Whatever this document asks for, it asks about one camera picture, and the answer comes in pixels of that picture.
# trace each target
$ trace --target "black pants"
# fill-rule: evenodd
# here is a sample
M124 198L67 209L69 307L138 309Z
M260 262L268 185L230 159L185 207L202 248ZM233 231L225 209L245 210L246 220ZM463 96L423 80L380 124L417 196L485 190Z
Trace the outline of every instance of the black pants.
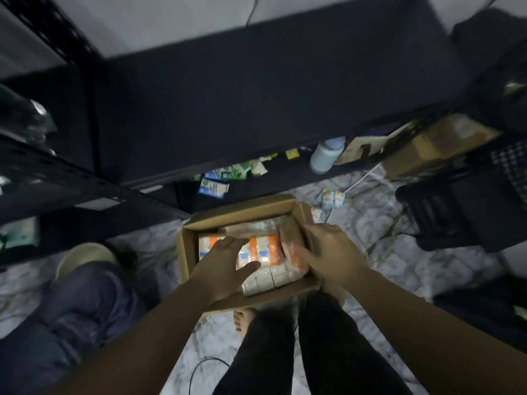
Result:
M307 295L299 311L298 334L312 395L412 393L331 295ZM294 348L288 318L259 313L214 395L291 394Z

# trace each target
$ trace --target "hand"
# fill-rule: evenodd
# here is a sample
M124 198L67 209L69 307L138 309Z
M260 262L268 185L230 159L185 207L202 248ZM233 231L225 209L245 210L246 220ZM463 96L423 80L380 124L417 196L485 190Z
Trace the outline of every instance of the hand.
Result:
M305 227L318 240L320 256L313 255L306 248L295 250L300 259L325 279L346 287L359 273L369 269L362 252L339 226L323 223L307 224Z
M217 241L194 267L190 281L199 283L201 288L210 291L211 303L236 292L247 277L260 268L260 262L254 261L236 270L238 252L248 242L249 239L225 237Z

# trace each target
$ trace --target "forearm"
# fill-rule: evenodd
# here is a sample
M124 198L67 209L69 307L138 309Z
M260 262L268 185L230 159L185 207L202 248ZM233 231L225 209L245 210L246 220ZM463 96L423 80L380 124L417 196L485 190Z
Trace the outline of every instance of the forearm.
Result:
M370 269L346 288L431 394L527 393L522 352Z
M210 294L188 281L47 394L159 394L210 302Z

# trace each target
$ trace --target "checkered fabric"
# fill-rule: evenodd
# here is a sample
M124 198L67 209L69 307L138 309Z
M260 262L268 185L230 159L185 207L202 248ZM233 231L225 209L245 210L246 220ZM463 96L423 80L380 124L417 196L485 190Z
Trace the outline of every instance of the checkered fabric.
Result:
M527 204L527 139L491 152L492 163L503 167L507 178Z

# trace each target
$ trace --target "bottom shelf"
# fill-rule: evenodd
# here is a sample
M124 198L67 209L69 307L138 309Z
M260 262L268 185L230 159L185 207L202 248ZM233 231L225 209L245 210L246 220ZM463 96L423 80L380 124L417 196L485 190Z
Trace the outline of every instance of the bottom shelf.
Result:
M19 246L3 251L0 253L0 266L43 258L85 242L102 242L175 219L179 219L179 216L170 209L130 201L104 211L69 207L46 213L40 216L40 245Z
M361 159L345 165L333 166L327 173L314 173L309 167L312 152L300 151L300 157L287 160L280 153L273 160L264 162L268 172L260 177L248 174L246 180L229 182L224 199L198 194L199 182L181 181L176 184L182 211L193 214L222 205L247 201L265 195L280 193L306 184L331 179L357 170L368 169L378 163L377 159Z

